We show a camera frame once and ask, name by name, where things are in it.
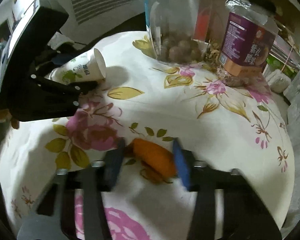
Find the white paper cup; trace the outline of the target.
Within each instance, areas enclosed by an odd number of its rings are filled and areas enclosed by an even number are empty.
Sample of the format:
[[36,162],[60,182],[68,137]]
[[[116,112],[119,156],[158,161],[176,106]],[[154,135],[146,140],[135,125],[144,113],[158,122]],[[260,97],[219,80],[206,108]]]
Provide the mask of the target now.
[[55,68],[47,78],[64,85],[100,81],[106,78],[106,64],[101,52],[92,48]]

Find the orange peel piece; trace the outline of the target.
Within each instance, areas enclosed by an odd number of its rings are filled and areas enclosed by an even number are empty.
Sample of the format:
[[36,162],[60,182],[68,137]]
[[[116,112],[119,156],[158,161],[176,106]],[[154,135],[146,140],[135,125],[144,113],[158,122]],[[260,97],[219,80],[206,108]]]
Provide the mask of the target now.
[[141,175],[153,184],[168,182],[177,175],[173,153],[153,142],[135,138],[126,146],[125,155],[141,161]]

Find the floral tablecloth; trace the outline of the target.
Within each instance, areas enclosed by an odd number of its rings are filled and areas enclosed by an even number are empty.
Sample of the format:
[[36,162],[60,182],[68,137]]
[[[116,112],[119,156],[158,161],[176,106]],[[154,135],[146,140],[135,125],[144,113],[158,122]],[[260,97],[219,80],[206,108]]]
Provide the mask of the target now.
[[106,82],[81,98],[77,113],[22,122],[0,146],[0,183],[14,233],[58,168],[84,168],[120,138],[168,150],[178,138],[198,160],[241,170],[283,226],[294,153],[263,78],[232,88],[203,64],[167,67],[150,57],[141,31],[105,38],[96,48],[106,62]]

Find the grey striped sofa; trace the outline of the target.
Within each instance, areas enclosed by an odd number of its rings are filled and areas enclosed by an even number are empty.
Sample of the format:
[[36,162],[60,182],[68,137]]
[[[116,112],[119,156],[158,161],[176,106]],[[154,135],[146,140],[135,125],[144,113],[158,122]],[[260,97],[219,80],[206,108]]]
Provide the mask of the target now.
[[94,39],[145,12],[144,0],[55,0],[69,14],[60,28],[75,42]]

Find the white lace curtain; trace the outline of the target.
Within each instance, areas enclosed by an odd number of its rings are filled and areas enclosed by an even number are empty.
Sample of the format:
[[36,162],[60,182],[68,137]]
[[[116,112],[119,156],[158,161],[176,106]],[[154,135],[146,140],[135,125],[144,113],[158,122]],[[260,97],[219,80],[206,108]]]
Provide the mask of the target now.
[[287,112],[287,132],[293,146],[295,164],[295,181],[292,200],[286,223],[281,229],[285,237],[300,221],[300,70],[283,94],[290,102]]

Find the white fluffy cushion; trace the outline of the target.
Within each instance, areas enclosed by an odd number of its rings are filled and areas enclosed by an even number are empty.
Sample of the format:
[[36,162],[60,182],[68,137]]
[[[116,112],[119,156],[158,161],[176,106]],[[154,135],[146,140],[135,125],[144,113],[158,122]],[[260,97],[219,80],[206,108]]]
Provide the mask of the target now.
[[271,91],[277,94],[282,93],[291,84],[291,79],[279,69],[267,75],[266,81]]

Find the clear jar with nuts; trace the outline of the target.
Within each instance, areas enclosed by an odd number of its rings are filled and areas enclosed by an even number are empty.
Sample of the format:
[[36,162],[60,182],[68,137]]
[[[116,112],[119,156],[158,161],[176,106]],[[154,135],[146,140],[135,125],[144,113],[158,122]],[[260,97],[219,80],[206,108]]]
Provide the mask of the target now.
[[168,64],[200,62],[211,9],[212,0],[145,0],[155,58]]

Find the stack of magazines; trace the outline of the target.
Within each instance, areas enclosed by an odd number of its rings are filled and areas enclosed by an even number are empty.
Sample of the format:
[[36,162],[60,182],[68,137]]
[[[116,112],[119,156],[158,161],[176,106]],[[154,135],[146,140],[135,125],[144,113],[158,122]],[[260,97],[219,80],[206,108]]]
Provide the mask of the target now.
[[292,31],[278,20],[275,20],[275,22],[279,31],[266,59],[267,66],[263,74],[267,76],[279,69],[293,80],[300,70],[299,46],[295,43]]

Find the purple label snack jar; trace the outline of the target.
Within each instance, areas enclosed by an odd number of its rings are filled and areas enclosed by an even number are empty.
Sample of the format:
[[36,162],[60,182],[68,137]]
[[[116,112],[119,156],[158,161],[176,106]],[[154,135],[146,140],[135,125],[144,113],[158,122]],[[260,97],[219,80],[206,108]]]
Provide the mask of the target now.
[[275,5],[269,0],[224,0],[223,39],[217,74],[230,87],[248,84],[259,76],[278,33]]

